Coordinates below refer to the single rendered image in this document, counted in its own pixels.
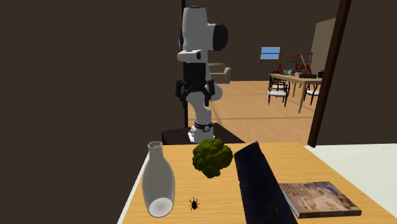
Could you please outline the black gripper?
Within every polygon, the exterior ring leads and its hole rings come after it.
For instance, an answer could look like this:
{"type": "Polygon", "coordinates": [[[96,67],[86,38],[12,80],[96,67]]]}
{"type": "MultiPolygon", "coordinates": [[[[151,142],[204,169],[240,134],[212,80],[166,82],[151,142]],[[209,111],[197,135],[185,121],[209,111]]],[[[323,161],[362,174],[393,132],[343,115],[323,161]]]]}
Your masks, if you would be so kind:
{"type": "Polygon", "coordinates": [[[214,80],[206,81],[206,64],[196,62],[185,62],[183,64],[183,78],[176,81],[175,96],[181,101],[186,100],[188,90],[191,92],[202,91],[204,94],[204,106],[209,106],[209,101],[215,94],[214,80]]]}

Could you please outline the dark robot stand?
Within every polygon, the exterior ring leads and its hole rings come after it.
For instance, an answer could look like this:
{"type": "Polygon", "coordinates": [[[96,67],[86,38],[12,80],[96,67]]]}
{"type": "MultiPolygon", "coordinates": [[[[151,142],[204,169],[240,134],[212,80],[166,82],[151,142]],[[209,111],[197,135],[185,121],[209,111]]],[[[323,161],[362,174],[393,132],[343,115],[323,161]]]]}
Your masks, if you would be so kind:
{"type": "MultiPolygon", "coordinates": [[[[216,139],[222,140],[224,143],[244,143],[243,140],[235,136],[229,130],[218,123],[213,123],[214,136],[216,139]]],[[[194,144],[190,142],[188,132],[190,128],[167,130],[162,132],[163,145],[179,145],[179,144],[194,144]]]]}

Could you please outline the green broccoli head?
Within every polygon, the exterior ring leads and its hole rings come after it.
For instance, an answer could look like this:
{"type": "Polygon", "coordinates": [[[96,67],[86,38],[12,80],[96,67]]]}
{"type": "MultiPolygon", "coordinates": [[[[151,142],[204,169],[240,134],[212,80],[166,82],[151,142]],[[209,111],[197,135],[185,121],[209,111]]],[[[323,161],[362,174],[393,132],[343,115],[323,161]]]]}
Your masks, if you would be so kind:
{"type": "Polygon", "coordinates": [[[207,178],[221,174],[220,170],[228,167],[233,159],[230,147],[220,139],[205,139],[193,149],[192,164],[207,178]]]}

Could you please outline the black chair with white seat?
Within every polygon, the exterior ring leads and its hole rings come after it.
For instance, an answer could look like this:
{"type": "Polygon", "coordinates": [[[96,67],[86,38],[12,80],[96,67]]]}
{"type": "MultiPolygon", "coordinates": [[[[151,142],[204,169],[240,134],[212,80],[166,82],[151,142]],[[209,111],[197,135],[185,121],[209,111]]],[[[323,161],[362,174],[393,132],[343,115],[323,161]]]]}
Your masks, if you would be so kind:
{"type": "Polygon", "coordinates": [[[319,95],[319,85],[315,84],[313,89],[310,89],[310,85],[308,85],[305,89],[305,95],[303,97],[303,99],[305,100],[306,95],[310,96],[310,105],[312,105],[313,99],[314,97],[317,97],[319,95]]]}
{"type": "Polygon", "coordinates": [[[268,104],[270,104],[270,97],[281,97],[282,103],[286,106],[290,90],[290,82],[276,78],[270,75],[268,83],[268,104]]]}

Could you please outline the blue window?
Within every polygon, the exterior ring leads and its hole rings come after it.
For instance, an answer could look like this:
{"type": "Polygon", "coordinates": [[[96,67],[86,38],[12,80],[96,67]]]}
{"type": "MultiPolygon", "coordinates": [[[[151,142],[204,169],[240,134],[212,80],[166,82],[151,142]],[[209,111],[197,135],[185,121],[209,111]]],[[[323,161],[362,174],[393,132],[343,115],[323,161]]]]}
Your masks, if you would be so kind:
{"type": "Polygon", "coordinates": [[[280,46],[261,46],[259,61],[278,61],[280,60],[280,46]]]}

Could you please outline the white glass bottle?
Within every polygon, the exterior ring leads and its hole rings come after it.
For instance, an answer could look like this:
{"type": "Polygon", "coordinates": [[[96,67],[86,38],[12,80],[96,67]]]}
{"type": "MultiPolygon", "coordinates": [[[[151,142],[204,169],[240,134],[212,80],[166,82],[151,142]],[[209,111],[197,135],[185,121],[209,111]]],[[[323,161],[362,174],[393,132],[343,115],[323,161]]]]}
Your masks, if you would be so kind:
{"type": "Polygon", "coordinates": [[[144,168],[142,190],[148,213],[155,218],[167,216],[174,206],[175,177],[163,154],[163,144],[148,144],[148,163],[144,168]]]}

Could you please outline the wooden dining table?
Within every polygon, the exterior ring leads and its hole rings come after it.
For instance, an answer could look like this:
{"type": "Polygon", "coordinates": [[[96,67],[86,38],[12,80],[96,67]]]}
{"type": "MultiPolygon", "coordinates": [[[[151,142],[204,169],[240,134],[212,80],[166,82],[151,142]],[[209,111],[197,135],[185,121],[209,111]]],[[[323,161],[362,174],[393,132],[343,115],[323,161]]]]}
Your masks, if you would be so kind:
{"type": "Polygon", "coordinates": [[[293,96],[295,96],[295,88],[296,88],[296,84],[302,84],[302,94],[300,97],[300,104],[299,104],[299,109],[298,112],[301,112],[302,109],[302,104],[303,104],[303,97],[305,95],[305,89],[308,85],[315,85],[318,84],[320,85],[322,82],[321,78],[300,78],[299,75],[295,75],[295,76],[291,76],[291,75],[286,75],[286,74],[272,74],[270,73],[269,75],[272,75],[276,78],[280,78],[282,80],[286,80],[286,81],[292,81],[294,83],[293,85],[293,96]]]}

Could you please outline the long dark blue box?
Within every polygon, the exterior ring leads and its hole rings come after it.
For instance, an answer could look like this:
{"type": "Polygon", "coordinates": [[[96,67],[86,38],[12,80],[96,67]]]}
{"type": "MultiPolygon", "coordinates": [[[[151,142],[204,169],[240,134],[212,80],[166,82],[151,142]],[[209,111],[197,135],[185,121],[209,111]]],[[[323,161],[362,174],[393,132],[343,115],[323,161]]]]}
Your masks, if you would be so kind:
{"type": "Polygon", "coordinates": [[[247,224],[298,224],[257,142],[234,154],[247,224]]]}

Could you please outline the book with picture cover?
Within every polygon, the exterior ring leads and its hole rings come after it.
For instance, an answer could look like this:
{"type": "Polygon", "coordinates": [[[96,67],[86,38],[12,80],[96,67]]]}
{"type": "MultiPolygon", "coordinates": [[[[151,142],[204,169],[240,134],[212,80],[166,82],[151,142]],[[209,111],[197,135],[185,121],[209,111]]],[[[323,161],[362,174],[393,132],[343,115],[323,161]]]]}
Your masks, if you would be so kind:
{"type": "Polygon", "coordinates": [[[280,183],[297,218],[360,216],[362,210],[329,181],[280,183]]]}

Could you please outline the red metal frame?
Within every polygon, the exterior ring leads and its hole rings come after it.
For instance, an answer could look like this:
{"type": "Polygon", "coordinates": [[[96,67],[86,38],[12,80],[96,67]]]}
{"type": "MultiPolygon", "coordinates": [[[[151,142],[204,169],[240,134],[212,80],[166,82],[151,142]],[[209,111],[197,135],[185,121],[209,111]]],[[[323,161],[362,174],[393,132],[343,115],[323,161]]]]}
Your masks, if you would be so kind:
{"type": "Polygon", "coordinates": [[[286,55],[286,59],[279,64],[279,67],[277,68],[277,72],[280,74],[284,74],[283,68],[286,67],[286,64],[288,62],[294,62],[295,71],[301,72],[304,69],[305,74],[312,74],[311,71],[312,56],[313,56],[312,52],[310,53],[300,52],[295,55],[288,53],[286,55]]]}

